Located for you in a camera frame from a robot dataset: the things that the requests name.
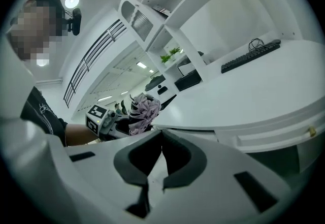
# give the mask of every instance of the drawer handle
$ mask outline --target drawer handle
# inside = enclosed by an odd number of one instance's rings
[[[317,133],[316,129],[313,126],[310,126],[308,131],[309,131],[310,137],[314,137]]]

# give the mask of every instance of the black railing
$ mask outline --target black railing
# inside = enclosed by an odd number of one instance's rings
[[[99,38],[86,52],[81,62],[77,66],[74,74],[72,75],[72,78],[64,94],[63,99],[66,102],[67,107],[69,107],[72,97],[76,94],[81,80],[89,72],[92,65],[102,53],[102,51],[104,51],[109,45],[112,45],[125,30],[125,25],[120,21],[120,19],[118,19],[110,27],[108,27],[108,29],[103,32],[101,36],[99,36]]]

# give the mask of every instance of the white desk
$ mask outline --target white desk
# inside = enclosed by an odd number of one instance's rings
[[[180,92],[152,124],[227,132],[225,137],[252,135],[315,116],[324,100],[324,46],[283,40],[279,49]],[[251,146],[240,142],[233,146]]]

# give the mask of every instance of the ceiling light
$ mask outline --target ceiling light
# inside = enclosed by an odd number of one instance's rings
[[[106,97],[106,98],[102,98],[102,99],[99,99],[99,100],[97,100],[98,102],[100,102],[100,101],[103,101],[103,100],[107,100],[107,99],[109,99],[109,98],[111,98],[112,96],[109,96],[109,97]]]
[[[145,66],[145,65],[144,65],[143,63],[141,63],[141,62],[138,62],[137,65],[140,66],[141,68],[144,68],[144,69],[147,68],[147,66]]]
[[[79,0],[66,0],[64,2],[66,7],[68,7],[68,8],[74,8],[78,5],[78,3],[79,3]]]
[[[50,60],[49,59],[37,59],[36,64],[40,67],[44,67],[45,65],[49,64]]]

